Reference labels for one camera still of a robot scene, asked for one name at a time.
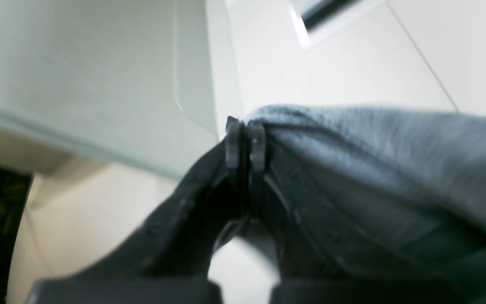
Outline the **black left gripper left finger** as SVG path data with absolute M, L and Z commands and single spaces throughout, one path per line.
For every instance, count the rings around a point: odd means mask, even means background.
M 241 214 L 232 189 L 241 121 L 187 172 L 176 190 L 114 251 L 77 274 L 38 281 L 28 304 L 222 304 L 208 280 L 218 235 Z

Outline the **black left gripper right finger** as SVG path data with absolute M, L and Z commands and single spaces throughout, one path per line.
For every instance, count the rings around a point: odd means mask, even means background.
M 281 274 L 272 304 L 470 304 L 457 281 L 362 229 L 264 124 L 245 135 L 249 207 L 275 240 Z

